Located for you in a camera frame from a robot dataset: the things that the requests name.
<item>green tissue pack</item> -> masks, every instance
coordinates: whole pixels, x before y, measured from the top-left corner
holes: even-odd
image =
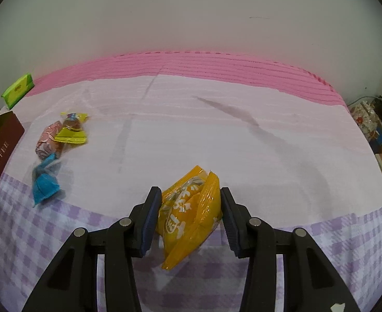
[[[3,99],[9,110],[13,108],[19,100],[34,87],[31,74],[26,74],[19,78],[2,94]]]

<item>yellow packaged snack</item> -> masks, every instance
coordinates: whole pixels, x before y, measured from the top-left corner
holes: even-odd
[[[167,220],[169,211],[171,210],[171,207],[174,205],[177,198],[181,195],[182,191],[191,185],[197,185],[200,186],[204,184],[204,182],[207,179],[207,173],[204,171],[203,168],[196,165],[192,168],[190,172],[188,172],[184,177],[182,177],[180,180],[175,182],[174,185],[172,185],[170,188],[165,190],[162,193],[162,205],[159,209],[159,217],[158,217],[158,226],[157,226],[157,232],[163,236],[163,229],[165,226],[165,222]],[[194,194],[198,193],[197,189],[190,189],[189,198],[192,197]]]
[[[82,128],[82,123],[86,121],[85,113],[61,113],[64,117],[63,128],[55,136],[56,142],[82,144],[87,142],[87,134]]]
[[[8,109],[11,110],[15,104],[17,104],[22,97],[26,95],[34,87],[31,74],[25,74],[20,77],[14,84],[12,84],[2,94]]]
[[[175,245],[170,245],[171,250],[162,264],[163,269],[172,269],[182,259],[198,248],[217,227],[221,220],[220,181],[216,174],[210,172],[201,191],[194,197],[192,197],[190,201],[198,201],[198,206],[193,221],[189,221],[193,216],[191,209],[189,210],[190,212],[188,215],[184,217],[185,223],[183,224],[180,220],[182,217],[180,217],[179,214],[187,213],[188,210],[186,210],[186,212],[179,210],[179,212],[176,212],[177,216],[174,216],[174,206],[172,207],[172,212],[168,219],[170,219],[171,222],[174,222],[174,226],[181,226],[181,224],[183,224],[183,233]],[[166,226],[172,229],[172,223],[169,223]]]
[[[185,231],[194,222],[197,215],[197,207],[200,202],[200,192],[192,197],[181,196],[169,210],[167,220],[165,221],[165,230],[163,231],[163,248],[165,250],[165,258],[172,251],[172,248],[177,243]]]

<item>white wall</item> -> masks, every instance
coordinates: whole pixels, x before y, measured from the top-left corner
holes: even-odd
[[[26,72],[36,78],[100,56],[165,49],[300,66],[347,102],[382,93],[377,0],[4,0],[0,95]]]

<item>cable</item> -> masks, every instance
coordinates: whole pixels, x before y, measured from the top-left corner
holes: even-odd
[[[379,96],[363,96],[363,97],[360,97],[359,99],[356,99],[354,102],[351,102],[350,104],[347,104],[347,106],[349,107],[350,105],[356,103],[357,101],[360,101],[361,99],[368,99],[368,98],[380,99]]]

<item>pink candy wrapper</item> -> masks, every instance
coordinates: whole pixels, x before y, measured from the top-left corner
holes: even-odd
[[[55,142],[54,137],[61,131],[63,125],[60,121],[56,121],[46,127],[41,134],[41,137],[36,144],[35,152],[40,159],[45,159],[52,153],[55,153],[57,158],[60,157],[63,151],[63,143]]]

